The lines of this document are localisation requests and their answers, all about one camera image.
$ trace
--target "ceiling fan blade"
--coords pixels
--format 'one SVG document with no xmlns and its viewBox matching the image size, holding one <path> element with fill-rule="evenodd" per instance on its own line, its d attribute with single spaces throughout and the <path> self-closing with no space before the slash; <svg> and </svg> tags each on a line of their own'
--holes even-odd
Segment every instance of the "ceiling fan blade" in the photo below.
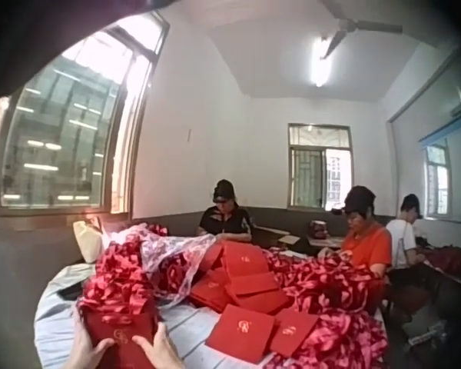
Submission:
<svg viewBox="0 0 461 369">
<path fill-rule="evenodd" d="M 320 3 L 324 5 L 331 15 L 336 19 L 347 19 L 341 6 L 335 0 L 320 0 Z"/>
<path fill-rule="evenodd" d="M 355 24 L 357 25 L 357 29 L 361 31 L 403 33 L 403 26 L 401 25 L 390 25 L 387 23 L 369 21 L 358 21 Z"/>
<path fill-rule="evenodd" d="M 331 53 L 337 48 L 337 46 L 343 41 L 343 39 L 347 36 L 347 31 L 341 29 L 335 33 L 335 36 L 331 39 L 330 46 L 328 46 L 328 50 L 324 55 L 324 59 L 331 55 Z"/>
</svg>

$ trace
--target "white t-shirt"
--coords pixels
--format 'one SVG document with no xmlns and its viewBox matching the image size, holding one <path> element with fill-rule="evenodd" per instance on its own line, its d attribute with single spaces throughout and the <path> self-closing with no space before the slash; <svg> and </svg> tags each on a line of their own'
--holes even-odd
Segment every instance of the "white t-shirt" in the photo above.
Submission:
<svg viewBox="0 0 461 369">
<path fill-rule="evenodd" d="M 413 226 L 407 221 L 395 219 L 387 224 L 386 229 L 391 233 L 393 268 L 406 268 L 405 251 L 416 248 Z"/>
</svg>

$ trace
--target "person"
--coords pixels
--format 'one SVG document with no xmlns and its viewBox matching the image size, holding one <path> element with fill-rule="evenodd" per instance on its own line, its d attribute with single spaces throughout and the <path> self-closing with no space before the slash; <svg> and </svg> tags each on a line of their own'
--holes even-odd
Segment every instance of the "person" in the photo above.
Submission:
<svg viewBox="0 0 461 369">
<path fill-rule="evenodd" d="M 62 369 L 95 369 L 101 362 L 102 356 L 111 346 L 115 345 L 112 338 L 105 338 L 93 347 L 91 338 L 76 307 L 73 308 L 74 316 L 74 343 L 67 363 Z M 167 328 L 159 323 L 154 336 L 154 344 L 140 336 L 133 336 L 133 342 L 140 346 L 147 359 L 155 369 L 184 369 L 183 362 L 177 355 L 176 348 L 167 335 Z"/>
<path fill-rule="evenodd" d="M 413 223 L 421 219 L 420 202 L 415 194 L 407 195 L 401 204 L 398 217 L 386 229 L 391 233 L 393 269 L 411 267 L 426 261 L 425 255 L 416 252 Z"/>
<path fill-rule="evenodd" d="M 201 217 L 197 234 L 214 234 L 218 239 L 250 242 L 252 224 L 249 214 L 236 201 L 234 186 L 222 179 L 214 189 L 215 206 Z"/>
<path fill-rule="evenodd" d="M 350 230 L 342 243 L 340 256 L 354 266 L 366 265 L 383 278 L 392 261 L 391 236 L 374 218 L 375 198 L 376 195 L 364 186 L 354 186 L 348 193 L 342 210 Z M 332 253 L 331 249 L 324 248 L 318 257 Z"/>
</svg>

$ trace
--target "black shirt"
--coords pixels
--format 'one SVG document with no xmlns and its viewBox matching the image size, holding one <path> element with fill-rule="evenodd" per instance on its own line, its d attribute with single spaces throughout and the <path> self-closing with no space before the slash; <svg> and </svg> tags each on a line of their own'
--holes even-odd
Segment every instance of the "black shirt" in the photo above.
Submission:
<svg viewBox="0 0 461 369">
<path fill-rule="evenodd" d="M 220 233 L 249 233 L 251 234 L 251 221 L 249 214 L 243 208 L 236 207 L 226 221 L 216 206 L 208 208 L 200 221 L 200 228 L 210 234 Z"/>
</svg>

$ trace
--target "orange shirt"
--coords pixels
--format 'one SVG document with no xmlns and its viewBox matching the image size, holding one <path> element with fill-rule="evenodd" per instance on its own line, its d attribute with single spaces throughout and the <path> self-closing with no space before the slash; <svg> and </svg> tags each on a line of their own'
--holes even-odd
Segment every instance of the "orange shirt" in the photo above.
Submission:
<svg viewBox="0 0 461 369">
<path fill-rule="evenodd" d="M 342 251 L 352 251 L 350 262 L 354 266 L 374 264 L 391 265 L 391 234 L 381 224 L 375 222 L 356 237 L 350 232 L 343 244 Z"/>
</svg>

